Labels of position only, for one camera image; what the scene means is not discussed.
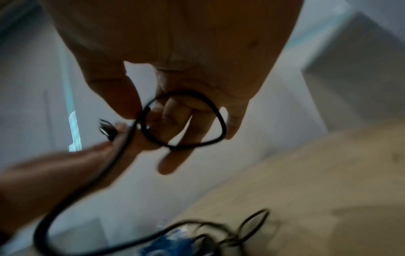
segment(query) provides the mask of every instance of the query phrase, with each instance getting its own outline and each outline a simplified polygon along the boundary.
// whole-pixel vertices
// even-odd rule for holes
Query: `power cord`
[[[150,131],[146,125],[146,116],[148,115],[149,111],[151,110],[150,106],[152,105],[152,103],[154,103],[158,99],[176,97],[176,96],[194,97],[194,98],[197,98],[197,99],[203,101],[205,104],[207,104],[210,107],[210,109],[214,112],[214,114],[216,115],[216,117],[219,120],[219,123],[221,124],[221,128],[222,128],[221,135],[214,140],[202,142],[199,144],[190,144],[190,145],[169,145],[169,144],[164,143],[164,142],[158,140],[157,138],[155,138],[150,133]],[[117,134],[116,131],[114,131],[113,129],[109,130],[107,128],[107,125],[109,125],[109,123],[107,121],[102,120],[102,122],[103,123],[100,123],[102,126],[100,129],[102,130],[102,132],[105,135],[107,135],[109,140],[114,140],[114,138]],[[128,147],[132,138],[134,137],[134,134],[135,134],[136,130],[138,129],[138,125],[140,125],[140,130],[142,131],[142,133],[145,135],[145,137],[149,141],[154,142],[157,145],[169,148],[170,150],[187,150],[187,149],[211,145],[211,144],[214,144],[214,143],[217,143],[217,142],[223,140],[225,138],[225,135],[227,132],[225,121],[222,118],[219,110],[216,108],[215,104],[210,99],[208,99],[205,95],[203,95],[201,93],[194,92],[194,91],[179,91],[179,92],[166,93],[164,95],[154,98],[153,100],[151,100],[150,102],[148,102],[146,104],[146,106],[143,109],[142,113],[140,114],[139,118],[133,122],[133,124],[128,132],[126,140],[124,141],[124,143],[122,144],[122,146],[118,150],[118,152],[116,153],[115,157],[111,160],[111,162],[99,174],[97,174],[97,176],[95,176],[91,181],[89,181],[86,185],[80,187],[79,189],[74,191],[72,194],[67,196],[65,199],[63,199],[60,203],[58,203],[40,221],[37,228],[35,229],[35,233],[33,236],[34,246],[38,250],[38,252],[40,252],[41,254],[43,254],[45,256],[103,256],[103,255],[115,253],[115,252],[125,250],[128,248],[134,247],[134,246],[138,246],[138,245],[142,245],[142,244],[151,242],[151,241],[159,238],[160,236],[163,236],[163,235],[169,233],[170,231],[172,231],[176,228],[179,228],[183,225],[195,224],[195,225],[199,225],[199,227],[209,226],[213,229],[222,231],[227,235],[226,239],[216,243],[216,247],[219,248],[222,245],[228,245],[229,247],[237,246],[239,248],[239,251],[242,256],[247,255],[245,252],[243,243],[247,239],[252,237],[264,224],[264,222],[266,221],[267,217],[270,214],[270,211],[268,209],[260,210],[256,213],[254,213],[253,215],[251,215],[250,217],[248,217],[246,220],[244,220],[242,222],[242,224],[239,226],[239,228],[237,229],[236,232],[233,232],[229,227],[227,227],[225,224],[221,224],[221,223],[207,222],[207,221],[201,221],[201,220],[184,220],[184,221],[176,222],[173,225],[170,225],[167,228],[165,228],[159,232],[156,232],[154,234],[151,234],[149,236],[145,236],[142,238],[138,238],[134,241],[122,243],[120,245],[115,245],[115,246],[107,247],[104,249],[95,250],[95,251],[88,252],[88,253],[62,252],[50,243],[48,232],[49,232],[49,229],[50,229],[52,223],[55,221],[55,219],[61,213],[63,213],[66,209],[68,209],[76,201],[80,200],[84,195],[86,195],[94,186],[96,186],[99,182],[101,182],[104,179],[104,177],[106,177],[112,171],[114,166],[121,159],[123,153],[125,152],[125,149]],[[248,234],[241,237],[242,228],[249,221],[251,221],[253,218],[257,217],[260,214],[263,214],[263,217],[260,220],[259,224]],[[195,242],[199,239],[204,239],[206,237],[208,237],[207,234],[202,234],[202,235],[195,237],[193,239],[193,241]]]

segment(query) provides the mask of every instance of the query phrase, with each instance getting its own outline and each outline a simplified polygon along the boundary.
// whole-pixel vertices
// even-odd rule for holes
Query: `hand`
[[[126,124],[117,124],[116,140],[79,152],[61,152],[16,165],[0,174],[0,231],[17,229],[47,213],[67,195],[86,184],[115,156],[125,139]],[[89,193],[111,185],[142,151],[140,132],[111,173]]]
[[[90,88],[122,117],[134,119],[142,109],[123,61],[150,63],[157,95],[194,90],[225,107],[228,139],[288,40],[303,2],[41,1]],[[160,120],[151,131],[163,141],[190,120],[183,144],[201,141],[215,119],[195,100],[161,101],[152,112]],[[191,152],[170,152],[159,171],[173,172]]]

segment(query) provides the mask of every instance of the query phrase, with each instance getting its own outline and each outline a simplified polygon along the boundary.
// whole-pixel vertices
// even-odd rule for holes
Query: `tangled cable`
[[[178,145],[178,146],[169,145],[169,144],[164,143],[164,142],[158,140],[157,138],[155,138],[150,133],[150,131],[146,125],[146,116],[148,115],[149,111],[151,110],[150,106],[152,105],[152,103],[154,103],[158,99],[167,98],[167,97],[175,97],[175,96],[194,97],[194,98],[197,98],[197,99],[203,101],[205,104],[207,104],[210,107],[210,109],[215,113],[216,117],[219,120],[219,123],[222,128],[221,135],[214,140],[202,142],[199,144]],[[138,238],[134,241],[122,243],[120,245],[115,245],[115,246],[107,247],[104,249],[99,249],[99,250],[88,252],[88,253],[61,252],[50,243],[48,232],[49,232],[49,229],[50,229],[52,223],[55,221],[55,219],[61,213],[63,213],[66,209],[68,209],[76,201],[80,200],[95,185],[97,185],[99,182],[101,182],[104,179],[104,177],[106,177],[110,173],[110,171],[112,171],[114,166],[118,163],[118,161],[122,157],[123,153],[125,152],[125,149],[128,147],[132,138],[134,137],[138,125],[140,125],[140,130],[142,131],[142,133],[145,135],[145,137],[149,141],[154,142],[157,145],[169,148],[171,150],[186,150],[186,149],[197,148],[197,147],[214,144],[214,143],[217,143],[217,142],[223,140],[225,138],[225,135],[227,132],[225,121],[222,118],[219,110],[216,108],[215,104],[203,94],[200,94],[198,92],[193,92],[193,91],[179,91],[179,92],[166,93],[164,95],[154,98],[153,100],[151,100],[150,102],[148,102],[146,104],[146,106],[143,109],[142,113],[140,114],[139,118],[133,122],[133,124],[128,132],[126,140],[124,141],[124,143],[122,144],[122,146],[118,150],[118,152],[116,153],[115,157],[111,160],[111,162],[108,165],[106,165],[106,167],[102,171],[100,171],[100,173],[97,176],[95,176],[92,180],[90,180],[87,184],[85,184],[84,186],[80,187],[79,189],[77,189],[76,191],[71,193],[69,196],[67,196],[65,199],[63,199],[60,203],[58,203],[55,207],[53,207],[51,209],[51,211],[40,221],[37,228],[35,229],[35,233],[33,236],[33,242],[34,242],[35,248],[41,254],[43,254],[45,256],[103,256],[103,255],[107,255],[110,253],[115,253],[117,251],[125,250],[130,247],[148,243],[183,225],[196,224],[196,225],[199,225],[199,227],[209,226],[211,228],[220,230],[220,231],[224,232],[225,234],[227,234],[226,239],[218,242],[217,246],[221,246],[221,245],[228,245],[230,247],[237,246],[240,249],[241,255],[243,255],[243,256],[247,255],[244,250],[243,243],[247,239],[249,239],[251,236],[253,236],[260,229],[260,227],[264,224],[264,222],[266,221],[267,217],[270,214],[270,211],[268,209],[260,210],[256,213],[254,213],[253,215],[251,215],[250,217],[248,217],[245,221],[242,222],[242,224],[239,226],[239,228],[237,229],[236,232],[233,232],[225,224],[221,224],[221,223],[207,222],[207,221],[201,221],[201,220],[184,220],[184,221],[174,223],[173,225],[168,226],[167,228],[165,228],[159,232],[156,232],[154,234],[151,234],[149,236],[145,236],[142,238]],[[241,237],[241,232],[242,232],[243,226],[260,214],[263,214],[263,217],[260,220],[259,224],[248,234]],[[199,235],[194,238],[194,241],[202,239],[206,236],[207,236],[206,234]]]

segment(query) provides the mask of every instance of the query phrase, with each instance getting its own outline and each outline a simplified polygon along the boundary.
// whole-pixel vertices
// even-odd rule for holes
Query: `wooden surface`
[[[272,214],[247,242],[250,255],[405,255],[405,119],[335,133],[270,157],[176,220],[236,228],[265,207]],[[227,255],[237,254],[228,249]]]

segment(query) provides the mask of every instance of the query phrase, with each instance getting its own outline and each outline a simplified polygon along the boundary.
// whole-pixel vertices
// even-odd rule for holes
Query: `black cable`
[[[199,144],[191,144],[191,145],[180,145],[180,146],[173,146],[173,145],[168,145],[157,138],[155,138],[150,131],[148,130],[148,127],[146,125],[146,116],[149,113],[150,106],[152,103],[154,103],[158,99],[162,98],[167,98],[167,97],[173,97],[173,96],[189,96],[189,97],[194,97],[197,98],[201,101],[203,101],[205,104],[207,104],[211,110],[214,112],[214,114],[217,116],[219,123],[221,124],[222,128],[222,133],[221,135],[210,141],[206,141],[203,143]],[[122,243],[120,245],[115,245],[111,247],[107,247],[104,249],[99,249],[96,251],[88,252],[88,253],[65,253],[62,251],[59,251],[57,248],[55,248],[49,240],[49,229],[52,225],[52,223],[55,221],[55,219],[66,209],[68,209],[71,205],[73,205],[76,201],[80,200],[84,195],[86,195],[94,186],[96,186],[99,182],[101,182],[105,176],[107,176],[110,171],[114,168],[114,166],[118,163],[120,158],[122,157],[123,153],[125,152],[125,149],[128,147],[129,143],[131,142],[132,138],[135,135],[135,132],[137,130],[137,126],[140,125],[140,130],[142,133],[145,135],[145,137],[151,141],[154,142],[160,146],[169,148],[170,150],[186,150],[186,149],[191,149],[191,148],[197,148],[197,147],[202,147],[202,146],[207,146],[210,144],[217,143],[225,138],[227,129],[226,129],[226,124],[224,119],[222,118],[219,110],[216,108],[215,104],[208,99],[205,95],[198,93],[198,92],[193,92],[193,91],[180,91],[180,92],[170,92],[166,93],[162,96],[156,97],[150,102],[148,102],[140,114],[139,118],[135,120],[128,132],[127,138],[122,144],[121,148],[118,150],[116,153],[115,157],[111,160],[111,162],[99,173],[97,174],[91,181],[89,181],[86,185],[80,187],[76,191],[74,191],[72,194],[67,196],[65,199],[63,199],[60,203],[58,203],[54,208],[51,209],[51,211],[40,221],[38,224],[37,228],[35,229],[35,233],[33,236],[33,242],[35,248],[43,255],[45,256],[103,256],[106,254],[114,253],[117,251],[125,250],[130,247],[138,246],[150,241],[153,241],[157,238],[159,238],[162,235],[165,235],[169,233],[170,231],[181,227],[183,225],[187,224],[199,224],[200,226],[210,226],[211,228],[215,228],[218,230],[221,230],[227,234],[227,239],[221,241],[218,243],[218,245],[223,245],[223,244],[228,244],[229,246],[239,246],[240,251],[242,255],[245,255],[246,253],[244,252],[243,249],[243,242],[245,242],[248,238],[250,238],[254,233],[256,233],[260,227],[263,225],[265,222],[266,218],[269,216],[270,212],[267,209],[263,209],[254,215],[250,216],[247,218],[238,228],[238,231],[236,233],[232,232],[229,228],[227,228],[224,224],[220,223],[214,223],[214,222],[206,222],[206,221],[200,221],[200,220],[184,220],[180,221],[177,223],[174,223],[173,225],[156,232],[154,234],[151,234],[149,236],[145,236],[139,239],[136,239],[134,241]],[[256,217],[257,215],[264,213],[263,219],[260,221],[259,225],[255,227],[253,231],[248,233],[246,236],[243,238],[239,238],[239,233],[241,232],[242,227],[249,222],[251,219]]]

